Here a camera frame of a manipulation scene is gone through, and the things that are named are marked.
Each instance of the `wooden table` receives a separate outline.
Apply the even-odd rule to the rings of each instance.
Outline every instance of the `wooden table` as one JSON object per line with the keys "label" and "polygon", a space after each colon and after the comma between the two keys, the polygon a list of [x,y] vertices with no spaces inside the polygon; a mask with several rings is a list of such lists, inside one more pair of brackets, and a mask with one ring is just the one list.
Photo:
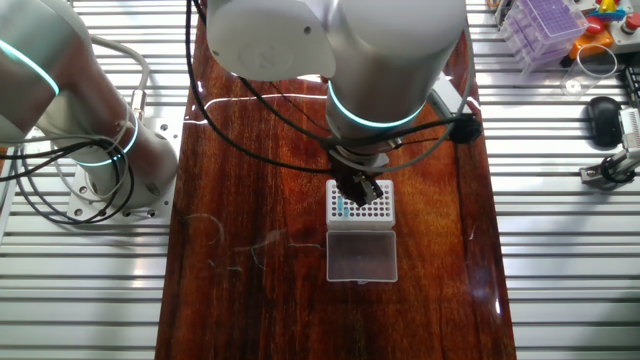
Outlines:
{"label": "wooden table", "polygon": [[[326,168],[318,145],[285,127],[212,59],[202,30],[196,76],[213,120],[251,151]],[[447,69],[458,89],[466,64],[463,40]],[[267,98],[284,115],[322,133],[273,87],[255,86],[272,94]],[[324,118],[326,85],[312,79],[278,86],[310,117]],[[445,143],[387,177],[395,185],[397,283],[329,283],[328,177],[241,155],[194,104],[190,97],[157,359],[515,359],[483,138]],[[425,109],[418,122],[435,118]],[[406,146],[392,163],[428,145]]]}

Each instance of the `yellow object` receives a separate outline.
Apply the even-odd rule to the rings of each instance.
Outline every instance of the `yellow object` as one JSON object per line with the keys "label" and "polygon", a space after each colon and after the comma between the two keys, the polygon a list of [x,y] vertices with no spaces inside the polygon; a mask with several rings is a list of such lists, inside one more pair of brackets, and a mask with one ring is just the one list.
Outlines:
{"label": "yellow object", "polygon": [[602,0],[598,12],[614,12],[616,10],[618,10],[618,6],[616,6],[615,0]]}

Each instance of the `black cable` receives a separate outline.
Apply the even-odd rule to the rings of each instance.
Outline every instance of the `black cable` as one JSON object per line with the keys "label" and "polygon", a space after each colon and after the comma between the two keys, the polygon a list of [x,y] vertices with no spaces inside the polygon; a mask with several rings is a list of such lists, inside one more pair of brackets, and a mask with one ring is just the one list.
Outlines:
{"label": "black cable", "polygon": [[611,164],[611,162],[612,162],[612,159],[610,157],[607,157],[604,160],[602,160],[602,163],[600,164],[600,173],[602,174],[602,177],[605,180],[612,182],[614,184],[628,184],[631,181],[633,181],[633,179],[635,179],[636,172],[633,170],[625,174],[626,177],[622,180],[618,180],[614,178],[611,172],[609,171],[609,164]]}
{"label": "black cable", "polygon": [[[124,152],[122,152],[120,149],[116,148],[116,150],[118,151],[118,155],[119,155],[119,156],[121,156],[121,157],[124,157],[124,156],[125,156]],[[112,162],[112,164],[114,164],[114,165],[115,165],[115,167],[116,167],[116,186],[117,186],[117,185],[119,184],[119,182],[120,182],[120,175],[119,175],[119,172],[118,172],[118,170],[117,170],[117,163],[116,163],[116,162],[117,162],[117,159],[116,159],[116,158],[114,158],[114,157],[111,157],[111,156],[110,156],[110,158],[111,158],[111,162]],[[17,165],[17,162],[14,162],[14,163],[13,163],[13,166],[14,166],[14,171],[15,171],[15,172],[18,172],[18,165]],[[63,225],[87,225],[87,224],[98,224],[98,223],[105,222],[105,221],[107,221],[107,220],[109,220],[109,219],[113,218],[114,216],[116,216],[118,213],[120,213],[122,210],[124,210],[124,208],[127,206],[127,204],[131,201],[131,198],[133,197],[133,193],[134,193],[134,189],[135,189],[135,177],[134,177],[134,175],[133,175],[133,170],[131,169],[131,166],[129,166],[128,171],[129,171],[130,187],[129,187],[129,193],[127,194],[127,197],[125,198],[125,200],[123,201],[123,203],[122,203],[122,204],[121,204],[121,205],[120,205],[116,210],[114,210],[111,214],[106,215],[106,216],[104,216],[104,217],[102,217],[102,218],[100,218],[100,219],[97,219],[97,220],[93,220],[95,217],[92,217],[92,218],[89,218],[89,219],[86,219],[86,220],[77,220],[77,219],[75,219],[75,221],[68,221],[68,222],[67,222],[67,221],[62,221],[62,220],[55,219],[55,218],[53,218],[53,217],[51,217],[51,216],[49,216],[49,215],[45,214],[42,210],[40,210],[40,209],[37,207],[37,205],[36,205],[35,203],[33,203],[33,201],[32,201],[32,200],[29,198],[29,196],[27,195],[27,193],[26,193],[26,191],[25,191],[25,189],[24,189],[24,185],[22,184],[22,181],[21,181],[21,179],[20,179],[20,178],[18,178],[18,179],[17,179],[17,180],[18,180],[18,181],[17,181],[17,183],[18,183],[18,188],[20,189],[20,192],[22,193],[22,196],[23,196],[23,197],[24,197],[24,199],[27,201],[27,203],[29,204],[29,206],[31,206],[31,208],[33,208],[33,210],[34,210],[38,215],[42,216],[43,218],[45,218],[45,219],[47,219],[47,220],[49,220],[49,221],[51,221],[51,222],[53,222],[53,223],[63,224]],[[32,188],[33,188],[33,190],[34,190],[34,193],[36,193],[36,195],[38,195],[38,197],[40,197],[40,199],[41,199],[41,200],[43,200],[43,197],[42,197],[42,195],[39,193],[39,191],[37,190],[37,188],[36,188],[36,187],[34,187],[33,185],[32,185]],[[110,200],[109,200],[109,202],[108,202],[107,206],[105,206],[105,208],[103,208],[102,210],[100,210],[100,211],[98,212],[97,216],[102,216],[102,214],[105,214],[106,209],[108,209],[108,207],[113,203],[113,201],[114,201],[114,200],[115,200],[115,198],[116,198],[116,195],[117,195],[117,192],[114,192],[114,194],[113,194],[113,195],[112,195],[112,197],[110,198]]]}
{"label": "black cable", "polygon": [[196,100],[196,104],[198,105],[198,108],[200,109],[200,112],[202,113],[202,116],[204,116],[204,119],[207,121],[207,123],[209,124],[209,126],[211,127],[211,129],[213,129],[213,131],[220,136],[220,138],[222,140],[224,140],[226,143],[228,143],[229,145],[231,145],[234,149],[240,151],[241,153],[252,157],[256,160],[265,162],[267,164],[271,164],[274,166],[279,166],[279,167],[283,167],[283,168],[287,168],[287,169],[291,169],[291,170],[297,170],[297,171],[301,171],[301,172],[307,172],[307,173],[312,173],[312,174],[328,174],[330,173],[330,169],[314,169],[314,168],[307,168],[307,167],[302,167],[302,166],[297,166],[297,165],[292,165],[292,164],[287,164],[287,163],[283,163],[280,161],[276,161],[276,160],[271,160],[269,158],[263,157],[261,155],[255,154],[245,148],[243,148],[242,146],[236,144],[235,142],[233,142],[233,140],[231,140],[229,137],[227,137],[222,130],[220,130],[220,128],[218,128],[218,126],[213,122],[213,120],[211,119],[211,117],[209,116],[209,113],[207,112],[204,103],[202,102],[202,98],[200,97],[200,93],[198,92],[198,88],[196,87],[196,79],[195,79],[195,75],[194,75],[194,71],[193,71],[193,63],[191,61],[191,3],[189,1],[187,1],[187,20],[186,20],[186,24],[185,24],[185,47],[186,47],[186,58],[187,58],[187,70],[189,73],[189,81],[190,81],[190,86],[191,86],[191,92],[193,94],[193,97]]}
{"label": "black cable", "polygon": [[309,120],[313,125],[315,125],[315,127],[329,133],[331,132],[331,130],[327,129],[326,127],[320,125],[320,123],[318,123],[317,121],[313,120],[313,118],[309,114],[307,114],[300,106],[298,106],[298,104],[294,103],[293,100],[291,100],[287,95],[285,95],[282,92],[282,90],[280,90],[280,88],[273,81],[269,82],[269,84],[278,92],[278,94],[280,94],[280,96],[282,96],[289,104],[291,104],[291,106],[293,106],[302,115],[304,115],[304,117],[306,117],[307,120]]}
{"label": "black cable", "polygon": [[262,94],[260,94],[258,92],[258,90],[256,90],[247,79],[243,78],[242,76],[238,76],[238,78],[240,79],[240,82],[242,82],[242,85],[244,85],[244,87],[247,88],[247,90],[249,90],[249,92],[255,96],[256,99],[258,99],[258,101],[260,103],[262,103],[262,105],[264,105],[273,115],[275,115],[278,119],[280,119],[282,122],[284,122],[287,126],[289,126],[290,128],[294,129],[295,131],[306,135],[307,137],[319,142],[322,145],[331,145],[331,139],[327,139],[325,137],[316,135],[314,133],[312,133],[311,131],[308,131],[306,129],[303,129],[302,127],[300,127],[298,124],[294,123],[293,121],[287,119],[284,115],[282,115],[280,112],[278,112],[278,110],[276,110],[276,108],[274,108],[273,106],[271,106],[271,104],[269,104],[269,102],[267,100],[265,100],[262,97]]}
{"label": "black cable", "polygon": [[196,7],[196,11],[198,12],[198,16],[200,17],[200,21],[202,21],[202,25],[207,27],[207,14],[204,12],[200,1],[193,0],[193,5]]}
{"label": "black cable", "polygon": [[[329,169],[319,170],[319,169],[305,168],[305,167],[286,164],[286,163],[282,163],[282,162],[279,162],[279,161],[275,161],[275,160],[271,160],[271,159],[265,158],[263,156],[260,156],[260,155],[257,155],[255,153],[252,153],[249,150],[247,150],[247,149],[241,147],[240,145],[234,143],[230,138],[228,138],[224,133],[222,133],[222,131],[215,125],[213,120],[211,120],[211,117],[209,116],[208,112],[206,111],[206,108],[204,106],[202,98],[200,97],[200,93],[198,92],[198,89],[196,87],[196,80],[195,80],[195,75],[194,75],[194,71],[193,71],[193,63],[191,61],[191,46],[190,46],[190,44],[191,44],[191,31],[190,30],[191,30],[192,10],[191,10],[191,3],[189,1],[187,1],[187,13],[186,13],[186,15],[187,15],[186,16],[187,17],[187,21],[186,21],[186,25],[185,25],[185,33],[186,33],[185,47],[186,47],[186,55],[187,55],[187,70],[189,72],[189,80],[191,82],[191,84],[190,84],[191,85],[191,90],[192,90],[193,96],[194,96],[194,98],[196,100],[196,103],[198,105],[198,108],[199,108],[200,112],[204,116],[204,118],[207,121],[207,123],[209,124],[209,126],[211,126],[211,128],[216,132],[216,134],[218,134],[218,136],[220,136],[225,142],[227,142],[229,145],[234,147],[236,150],[238,150],[238,151],[242,152],[243,154],[248,155],[248,156],[250,156],[250,157],[252,157],[252,158],[254,158],[256,160],[259,160],[259,161],[262,161],[262,162],[266,162],[266,163],[271,164],[271,165],[280,166],[280,167],[284,167],[284,168],[288,168],[288,169],[292,169],[292,170],[303,171],[303,172],[329,173],[330,172]],[[318,136],[318,135],[316,135],[316,134],[314,134],[312,132],[309,132],[309,131],[301,128],[300,126],[298,126],[297,124],[295,124],[291,120],[287,119],[285,116],[280,114],[273,106],[271,106],[271,104],[269,104],[262,97],[262,95],[247,81],[247,79],[245,79],[243,77],[239,77],[239,79],[242,82],[242,84],[247,88],[247,90],[249,90],[249,92],[251,92],[252,95],[254,95],[256,97],[256,99],[258,99],[258,101],[260,101],[260,103],[262,103],[278,119],[283,121],[285,124],[287,124],[289,127],[293,128],[294,130],[302,133],[303,135],[306,135],[306,136],[318,141],[325,150],[335,149],[337,146],[342,146],[342,147],[361,147],[361,146],[373,145],[373,144],[377,144],[377,143],[382,142],[382,141],[387,141],[387,140],[392,140],[392,139],[395,139],[395,138],[398,138],[398,137],[407,136],[407,135],[414,134],[414,133],[417,133],[419,131],[430,129],[430,128],[433,128],[433,127],[442,126],[442,125],[448,125],[448,124],[454,123],[456,121],[463,120],[465,118],[465,116],[452,117],[452,118],[448,118],[448,119],[445,119],[445,120],[440,120],[440,121],[435,121],[435,122],[431,122],[431,123],[418,125],[418,126],[415,126],[415,127],[409,128],[409,129],[405,129],[405,130],[401,130],[401,131],[397,131],[397,132],[393,132],[393,133],[382,133],[382,134],[379,134],[379,135],[376,135],[376,136],[373,136],[373,137],[364,138],[364,139],[358,139],[358,140],[323,138],[321,136]]]}
{"label": "black cable", "polygon": [[10,176],[6,176],[6,177],[3,177],[3,178],[0,178],[0,182],[16,180],[16,179],[20,179],[22,177],[25,177],[27,175],[33,174],[33,173],[41,170],[42,168],[54,163],[55,161],[57,161],[59,159],[62,159],[65,156],[68,156],[68,155],[70,155],[70,154],[72,154],[72,153],[74,153],[76,151],[79,151],[79,150],[85,148],[85,147],[92,146],[92,145],[97,145],[97,144],[99,144],[98,141],[86,141],[86,142],[81,142],[81,143],[78,143],[78,144],[75,144],[75,145],[71,145],[71,146],[62,148],[62,149],[67,149],[67,150],[62,151],[60,154],[50,158],[49,160],[43,162],[42,164],[40,164],[38,166],[35,166],[35,167],[33,167],[33,168],[31,168],[31,169],[29,169],[27,171],[24,171],[24,172],[19,173],[19,174],[16,173],[16,174],[13,174],[13,175],[10,175]]}
{"label": "black cable", "polygon": [[76,144],[73,144],[73,145],[68,145],[68,146],[64,146],[64,147],[61,147],[61,148],[57,148],[57,149],[50,150],[50,151],[44,151],[44,152],[40,152],[40,153],[24,154],[23,152],[21,152],[19,155],[0,155],[0,159],[2,159],[2,160],[36,159],[36,158],[42,158],[42,157],[47,157],[47,156],[51,156],[51,155],[57,155],[57,154],[60,154],[62,152],[70,150],[70,149],[76,149],[79,146],[80,146],[80,148],[93,146],[93,145],[87,145],[87,146],[82,146],[81,145],[81,144],[84,144],[84,143],[87,143],[87,142],[93,142],[93,140],[80,142],[80,143],[76,143]]}
{"label": "black cable", "polygon": [[[109,148],[110,148],[108,145],[104,145],[104,144],[100,144],[100,145],[98,145],[98,146],[99,146],[99,147],[101,147],[101,148],[102,148],[103,150],[105,150],[105,151],[109,150]],[[20,153],[24,155],[24,146],[21,146],[21,147],[20,147]],[[113,165],[113,170],[114,170],[115,175],[116,175],[116,186],[117,186],[117,184],[119,184],[119,183],[120,183],[120,171],[118,170],[118,163],[117,163],[117,161],[116,161],[116,160],[114,160],[114,157],[115,157],[115,156],[118,156],[118,154],[117,154],[117,153],[113,153],[113,154],[114,154],[114,155],[112,155],[112,153],[111,153],[111,152],[107,152],[107,155],[108,155],[108,156],[109,156],[109,158],[111,159],[111,164]],[[23,169],[25,169],[25,170],[28,170],[28,169],[29,169],[29,165],[27,164],[27,158],[26,158],[26,157],[23,157],[23,158],[22,158],[22,167],[23,167]],[[58,210],[58,208],[56,208],[55,206],[53,206],[53,205],[52,205],[52,204],[51,204],[51,203],[46,199],[46,197],[45,197],[45,196],[43,196],[43,195],[40,193],[40,190],[38,190],[38,187],[37,187],[37,185],[35,184],[35,181],[33,181],[33,177],[32,177],[31,175],[27,175],[27,180],[29,181],[29,185],[31,185],[31,188],[33,189],[34,194],[36,194],[36,196],[37,196],[37,197],[38,197],[38,198],[39,198],[39,199],[40,199],[40,200],[41,200],[41,201],[42,201],[42,202],[43,202],[47,207],[49,207],[49,209],[51,209],[51,210],[52,210],[54,213],[56,213],[58,216],[61,216],[61,217],[65,218],[65,219],[69,220],[69,222],[70,222],[70,223],[75,224],[75,225],[88,224],[88,223],[91,223],[93,220],[97,219],[98,217],[100,217],[101,215],[105,215],[105,214],[107,213],[107,210],[109,209],[109,207],[111,206],[111,204],[113,204],[113,202],[115,201],[116,196],[117,196],[117,191],[115,191],[115,192],[111,195],[111,197],[110,197],[109,201],[106,203],[106,205],[105,205],[102,209],[100,209],[100,211],[98,211],[98,213],[97,213],[97,214],[95,214],[94,216],[92,216],[92,217],[90,217],[90,218],[88,218],[88,219],[86,219],[86,220],[78,220],[78,219],[73,218],[73,217],[71,217],[71,216],[67,215],[66,213],[64,213],[64,212],[62,212],[62,211],[60,211],[60,210]],[[22,179],[18,179],[17,181],[19,182],[19,185],[18,185],[18,186],[22,185]],[[64,222],[64,221],[59,221],[59,220],[56,220],[56,219],[49,219],[49,220],[50,220],[50,221],[53,221],[53,222],[56,222],[56,223],[66,223],[66,222]]]}
{"label": "black cable", "polygon": [[407,145],[424,144],[426,142],[431,142],[431,141],[438,141],[438,139],[432,138],[432,139],[422,139],[422,140],[415,140],[415,141],[407,141],[407,142],[403,142],[402,144],[400,144],[400,146],[398,146],[396,149],[399,149],[399,148],[401,148],[403,146],[407,146]]}

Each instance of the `clear plastic lid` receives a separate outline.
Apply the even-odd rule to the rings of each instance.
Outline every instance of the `clear plastic lid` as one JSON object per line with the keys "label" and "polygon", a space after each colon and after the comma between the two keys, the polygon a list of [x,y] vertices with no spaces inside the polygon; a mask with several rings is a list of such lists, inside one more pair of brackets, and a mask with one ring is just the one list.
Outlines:
{"label": "clear plastic lid", "polygon": [[545,42],[579,37],[589,26],[572,0],[518,0],[516,11],[520,6]]}
{"label": "clear plastic lid", "polygon": [[327,280],[398,281],[396,233],[393,231],[329,231]]}

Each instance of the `black mouse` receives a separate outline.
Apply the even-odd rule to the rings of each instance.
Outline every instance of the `black mouse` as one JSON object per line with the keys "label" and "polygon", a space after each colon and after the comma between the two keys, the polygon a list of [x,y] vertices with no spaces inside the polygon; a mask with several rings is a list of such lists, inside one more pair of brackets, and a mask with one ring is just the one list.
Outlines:
{"label": "black mouse", "polygon": [[620,104],[610,97],[599,96],[589,101],[587,116],[594,144],[614,148],[622,142],[622,129],[618,118],[620,110]]}

